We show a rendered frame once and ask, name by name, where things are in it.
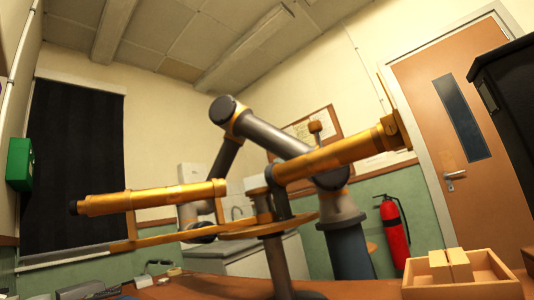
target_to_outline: wooden door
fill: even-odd
[[[534,222],[497,130],[465,78],[475,57],[507,42],[499,25],[488,17],[395,63],[391,70],[440,179],[459,245],[465,250],[491,248],[508,267],[517,269],[524,268],[519,248],[534,245]],[[442,99],[447,95],[438,92],[436,82],[442,78],[456,82],[458,95],[467,103],[464,117],[471,112],[489,157],[473,159],[464,151],[477,138],[464,134],[460,139],[464,131],[458,121],[453,123],[455,110],[446,108]],[[443,173],[458,170],[466,172],[452,180],[454,192],[449,192]]]

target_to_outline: ceiling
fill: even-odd
[[[372,0],[44,0],[43,38],[237,94]]]

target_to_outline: faucet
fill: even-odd
[[[234,221],[234,209],[237,208],[239,209],[239,212],[241,213],[241,215],[243,215],[243,210],[239,207],[239,206],[232,206],[232,221]]]

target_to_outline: green first aid box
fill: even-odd
[[[30,139],[12,137],[7,152],[6,181],[17,192],[33,188],[33,153]]]

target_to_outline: white cabinet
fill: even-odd
[[[293,280],[310,280],[302,240],[297,230],[282,236],[284,252]],[[187,270],[252,278],[271,278],[262,241],[220,241],[183,251]]]

